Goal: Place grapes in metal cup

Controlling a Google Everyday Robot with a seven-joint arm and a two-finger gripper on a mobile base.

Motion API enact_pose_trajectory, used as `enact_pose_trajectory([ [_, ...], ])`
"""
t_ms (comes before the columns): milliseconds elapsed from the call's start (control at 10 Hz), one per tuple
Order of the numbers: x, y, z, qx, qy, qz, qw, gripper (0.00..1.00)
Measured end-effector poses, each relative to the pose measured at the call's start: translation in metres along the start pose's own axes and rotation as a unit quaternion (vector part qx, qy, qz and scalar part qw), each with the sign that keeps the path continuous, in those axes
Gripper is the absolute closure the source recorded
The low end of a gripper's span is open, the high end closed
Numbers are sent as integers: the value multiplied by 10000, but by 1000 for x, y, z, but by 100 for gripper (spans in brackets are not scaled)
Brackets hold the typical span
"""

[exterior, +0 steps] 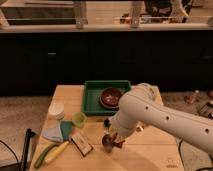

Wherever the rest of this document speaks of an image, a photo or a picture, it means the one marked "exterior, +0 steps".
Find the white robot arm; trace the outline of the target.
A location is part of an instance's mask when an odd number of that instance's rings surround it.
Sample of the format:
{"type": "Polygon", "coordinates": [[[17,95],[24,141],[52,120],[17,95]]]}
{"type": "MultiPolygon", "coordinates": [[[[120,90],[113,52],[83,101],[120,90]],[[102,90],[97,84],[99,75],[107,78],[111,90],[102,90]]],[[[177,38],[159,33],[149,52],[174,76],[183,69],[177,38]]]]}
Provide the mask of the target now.
{"type": "Polygon", "coordinates": [[[123,137],[129,137],[138,122],[213,153],[213,121],[157,103],[156,92],[149,84],[139,84],[126,92],[119,100],[118,112],[111,118],[112,127],[123,137]]]}

